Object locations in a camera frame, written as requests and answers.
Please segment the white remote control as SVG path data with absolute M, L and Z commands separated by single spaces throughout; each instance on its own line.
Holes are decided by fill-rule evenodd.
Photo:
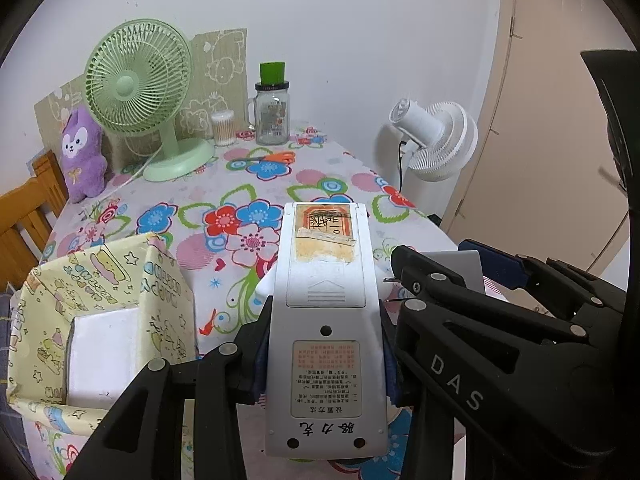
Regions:
M 363 204 L 286 204 L 271 307 L 266 454 L 385 454 L 382 322 Z

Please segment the white 45W charger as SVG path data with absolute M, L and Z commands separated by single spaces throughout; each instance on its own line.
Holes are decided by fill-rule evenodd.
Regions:
M 256 304 L 264 304 L 273 295 L 276 286 L 277 269 L 273 266 L 258 282 L 255 291 Z

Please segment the white box in bin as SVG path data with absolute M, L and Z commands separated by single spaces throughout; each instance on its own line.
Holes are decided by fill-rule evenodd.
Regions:
M 139 306 L 75 318 L 66 358 L 67 404 L 108 410 L 140 370 Z

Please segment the white floor fan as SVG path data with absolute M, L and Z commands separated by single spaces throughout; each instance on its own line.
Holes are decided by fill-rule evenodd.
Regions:
M 466 166 L 477 147 L 477 124 L 456 102 L 422 107 L 403 98 L 390 111 L 390 124 L 402 133 L 401 179 L 410 171 L 424 182 L 448 180 Z

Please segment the floral tablecloth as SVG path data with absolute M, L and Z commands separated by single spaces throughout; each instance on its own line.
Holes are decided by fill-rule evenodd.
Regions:
M 237 162 L 291 151 L 295 162 Z M 194 296 L 195 357 L 231 339 L 258 317 L 254 291 L 276 261 L 289 202 L 362 203 L 373 257 L 387 266 L 395 247 L 448 252 L 454 243 L 396 188 L 314 128 L 287 146 L 261 148 L 249 133 L 205 165 L 167 182 L 120 170 L 105 196 L 67 204 L 39 266 L 123 238 L 152 233 L 177 260 Z M 22 416 L 36 475 L 61 479 L 86 436 L 64 434 Z

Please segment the glass jar green lid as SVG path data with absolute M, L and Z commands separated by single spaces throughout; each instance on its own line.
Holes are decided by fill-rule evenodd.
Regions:
M 256 94 L 247 102 L 246 117 L 259 145 L 281 145 L 290 137 L 290 83 L 285 62 L 265 62 L 259 67 Z

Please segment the cotton swab container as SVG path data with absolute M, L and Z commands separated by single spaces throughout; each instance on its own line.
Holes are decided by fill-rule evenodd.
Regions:
M 220 110 L 210 115 L 210 128 L 217 146 L 228 146 L 235 142 L 235 114 L 233 110 Z

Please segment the wooden chair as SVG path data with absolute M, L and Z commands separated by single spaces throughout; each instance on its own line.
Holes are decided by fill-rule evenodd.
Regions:
M 52 232 L 44 210 L 58 217 L 68 192 L 58 160 L 46 151 L 32 163 L 34 175 L 1 196 L 1 290 L 20 288 L 37 265 Z

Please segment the purple plush toy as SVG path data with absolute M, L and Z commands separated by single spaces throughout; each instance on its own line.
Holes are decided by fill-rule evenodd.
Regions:
M 100 195 L 105 188 L 107 160 L 102 154 L 103 129 L 84 104 L 70 113 L 62 131 L 61 169 L 72 203 Z

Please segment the green desk fan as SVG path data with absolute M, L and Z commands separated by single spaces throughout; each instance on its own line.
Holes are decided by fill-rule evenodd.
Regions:
M 165 182 L 190 174 L 214 156 L 198 136 L 178 139 L 175 118 L 189 92 L 189 41 L 171 24 L 137 18 L 108 32 L 85 68 L 84 98 L 93 119 L 125 138 L 157 132 L 160 149 L 145 163 L 143 177 Z

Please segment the orange handled scissors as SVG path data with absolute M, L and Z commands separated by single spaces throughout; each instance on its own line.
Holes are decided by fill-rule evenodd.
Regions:
M 295 153 L 291 151 L 277 152 L 260 157 L 237 158 L 237 162 L 280 162 L 280 164 L 291 165 L 295 162 Z

